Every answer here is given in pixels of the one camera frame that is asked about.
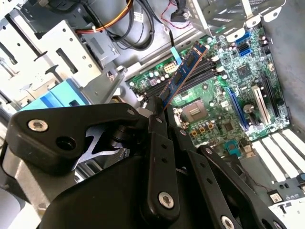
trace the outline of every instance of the black mechanical arm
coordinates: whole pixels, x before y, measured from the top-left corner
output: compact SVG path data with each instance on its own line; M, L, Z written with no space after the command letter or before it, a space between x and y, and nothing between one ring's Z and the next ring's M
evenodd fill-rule
M164 112L157 97L148 106L54 108L11 118L2 167L41 215L40 229L286 228L213 149L192 145L170 106ZM118 148L130 156L75 184L79 161Z

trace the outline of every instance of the metal bracket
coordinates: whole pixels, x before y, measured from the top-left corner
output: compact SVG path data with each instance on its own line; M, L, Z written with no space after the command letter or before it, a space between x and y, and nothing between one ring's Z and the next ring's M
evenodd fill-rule
M193 26L210 36L223 35L228 42L244 36L244 28L277 18L286 0L187 0Z

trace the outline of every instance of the blue ram stick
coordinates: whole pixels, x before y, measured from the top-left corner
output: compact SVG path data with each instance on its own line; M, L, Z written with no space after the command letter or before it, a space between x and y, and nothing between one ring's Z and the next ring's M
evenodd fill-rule
M171 100L179 92L179 89L184 84L186 79L191 75L192 71L196 68L206 51L207 49L199 42L195 42L195 44L191 47L184 61L180 64L171 80L159 95L159 97L162 99L164 109L166 109Z

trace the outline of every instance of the ram slot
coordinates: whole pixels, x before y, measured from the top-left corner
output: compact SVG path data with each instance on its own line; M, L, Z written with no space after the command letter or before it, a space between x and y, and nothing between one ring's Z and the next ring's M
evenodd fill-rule
M275 95L273 93L273 89L270 85L270 82L269 82L269 80L268 80L268 78L266 77L265 74L262 74L262 80L263 80L263 86L266 89L265 91L267 93L267 97L269 98L270 103L272 105L273 113L276 117L279 117L280 112L279 112L279 110L277 108L277 105L276 105Z
M264 98L262 96L261 89L257 85L252 86L251 89L254 94L256 104L258 106L259 113L261 114L263 123L266 125L271 124L270 114L269 114L266 104L264 102Z
M190 81L192 81L194 78L197 78L197 77L204 77L204 76L205 76L205 73L206 73L206 72L209 72L212 68L213 68L213 66L211 66L211 65L208 64L208 65L205 65L205 68L203 68L202 71L201 71L200 73L195 73L195 74L192 73L192 75L186 80L186 82L184 83L184 85L182 86L182 88L185 87L186 85L188 85L188 83L189 83ZM160 93L160 92L164 89L164 87L165 87L165 85L166 85L166 83L167 83L168 80L163 81L163 82L161 82L160 84L158 84L158 85L156 85L156 86L154 86L154 87L148 89L148 90L146 91L146 95L147 95L148 97L151 97L151 96L153 96L153 95L158 95L158 93Z

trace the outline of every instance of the blue sata port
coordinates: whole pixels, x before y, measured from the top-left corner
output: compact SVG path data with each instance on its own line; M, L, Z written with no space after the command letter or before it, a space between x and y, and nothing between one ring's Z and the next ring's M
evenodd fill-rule
M250 53L252 53L251 48L249 47L249 45L247 43L241 45L240 47L238 47L238 51L241 57L246 56Z
M236 40L236 44L241 44L242 42L247 40L250 36L251 36L250 32L247 31L242 38Z

